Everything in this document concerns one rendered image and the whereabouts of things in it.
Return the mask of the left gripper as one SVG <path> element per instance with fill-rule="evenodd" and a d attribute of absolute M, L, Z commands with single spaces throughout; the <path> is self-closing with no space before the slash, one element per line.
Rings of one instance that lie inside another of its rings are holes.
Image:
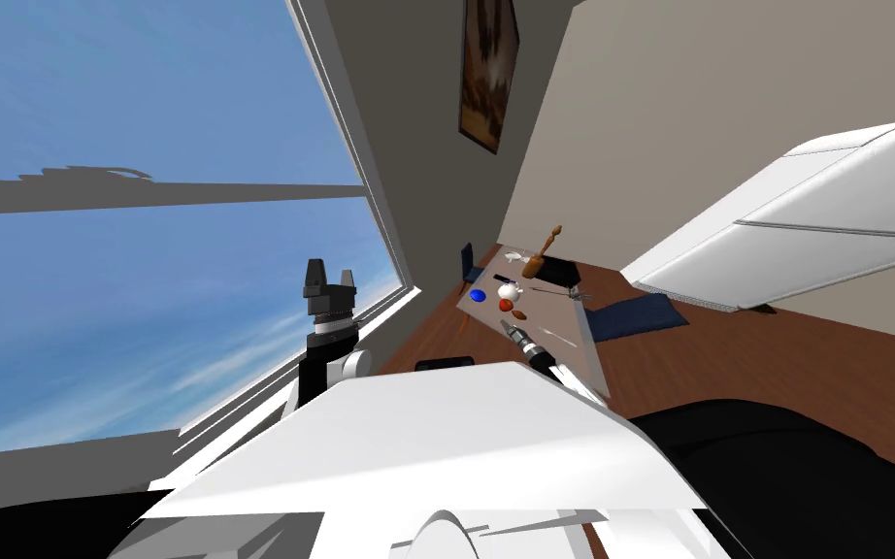
<path fill-rule="evenodd" d="M 353 272 L 341 272 L 339 284 L 327 284 L 323 260 L 309 260 L 302 296 L 307 299 L 308 315 L 352 312 L 355 307 L 356 287 Z"/>

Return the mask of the tan wooden table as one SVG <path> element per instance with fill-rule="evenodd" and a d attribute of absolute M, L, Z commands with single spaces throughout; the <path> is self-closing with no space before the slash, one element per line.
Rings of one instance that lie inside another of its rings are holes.
<path fill-rule="evenodd" d="M 497 337 L 502 339 L 507 336 L 500 324 L 501 319 L 523 329 L 537 345 L 552 354 L 557 362 L 566 365 L 581 383 L 587 385 L 591 391 L 603 399 L 609 400 L 611 392 L 607 386 L 582 303 L 565 296 L 532 290 L 533 286 L 555 290 L 561 290 L 561 288 L 539 279 L 523 278 L 521 272 L 524 265 L 507 263 L 505 260 L 504 253 L 511 250 L 530 253 L 525 249 L 500 247 L 488 264 L 484 266 L 484 271 L 474 283 L 475 288 L 485 292 L 486 301 L 474 302 L 469 297 L 469 292 L 464 292 L 459 298 L 457 308 L 469 315 L 472 320 L 487 326 Z M 510 313 L 499 310 L 497 289 L 501 282 L 494 278 L 496 275 L 520 283 L 523 293 L 515 308 L 527 315 L 526 320 L 517 320 Z M 579 348 L 571 347 L 559 339 L 541 332 L 537 326 L 542 326 L 570 339 L 579 345 Z"/>

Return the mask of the black tray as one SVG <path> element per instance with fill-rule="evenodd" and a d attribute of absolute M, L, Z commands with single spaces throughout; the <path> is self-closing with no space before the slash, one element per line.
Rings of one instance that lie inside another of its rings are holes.
<path fill-rule="evenodd" d="M 544 263 L 536 275 L 537 280 L 561 286 L 567 289 L 576 287 L 581 282 L 577 264 L 561 258 L 543 255 Z"/>

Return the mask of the brown wooden pepper mill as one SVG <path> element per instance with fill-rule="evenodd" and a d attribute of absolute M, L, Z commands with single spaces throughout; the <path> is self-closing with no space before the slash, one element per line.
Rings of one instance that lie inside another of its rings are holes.
<path fill-rule="evenodd" d="M 562 226 L 556 226 L 552 230 L 552 232 L 550 232 L 550 235 L 548 236 L 542 248 L 537 253 L 529 257 L 528 262 L 525 263 L 521 272 L 521 275 L 525 279 L 534 279 L 540 273 L 545 264 L 545 252 L 548 247 L 552 245 L 552 243 L 555 241 L 555 238 L 561 233 L 561 231 Z"/>

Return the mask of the dark blue chair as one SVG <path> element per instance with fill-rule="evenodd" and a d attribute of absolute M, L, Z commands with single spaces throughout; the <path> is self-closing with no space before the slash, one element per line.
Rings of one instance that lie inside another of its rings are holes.
<path fill-rule="evenodd" d="M 585 309 L 584 313 L 595 343 L 689 324 L 671 299 L 661 293 L 623 299 L 598 311 Z"/>
<path fill-rule="evenodd" d="M 465 244 L 461 249 L 461 265 L 462 287 L 459 290 L 459 295 L 462 295 L 466 291 L 467 285 L 474 284 L 484 271 L 483 267 L 477 267 L 475 265 L 474 249 L 471 243 Z"/>

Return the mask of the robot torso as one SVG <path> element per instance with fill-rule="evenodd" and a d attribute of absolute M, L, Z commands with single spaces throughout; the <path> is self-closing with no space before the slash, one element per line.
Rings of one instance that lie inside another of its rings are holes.
<path fill-rule="evenodd" d="M 347 378 L 165 487 L 112 559 L 736 559 L 649 437 L 516 362 Z"/>

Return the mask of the large window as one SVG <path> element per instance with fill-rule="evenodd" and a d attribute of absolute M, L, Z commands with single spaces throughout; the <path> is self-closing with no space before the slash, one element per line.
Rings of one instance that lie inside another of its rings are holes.
<path fill-rule="evenodd" d="M 0 180 L 359 185 L 287 0 L 0 0 Z M 0 214 L 0 451 L 182 428 L 296 353 L 311 258 L 400 286 L 367 200 Z"/>

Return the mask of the white cabinet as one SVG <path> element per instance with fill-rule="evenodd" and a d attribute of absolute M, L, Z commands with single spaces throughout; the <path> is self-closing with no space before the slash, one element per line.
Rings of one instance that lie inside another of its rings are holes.
<path fill-rule="evenodd" d="M 627 265 L 633 286 L 724 312 L 895 268 L 895 122 L 804 143 Z"/>

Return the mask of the framed brown wall picture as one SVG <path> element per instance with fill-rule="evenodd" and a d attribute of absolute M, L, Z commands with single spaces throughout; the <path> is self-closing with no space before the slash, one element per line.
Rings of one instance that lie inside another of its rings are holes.
<path fill-rule="evenodd" d="M 520 36 L 514 0 L 463 0 L 458 131 L 496 154 Z"/>

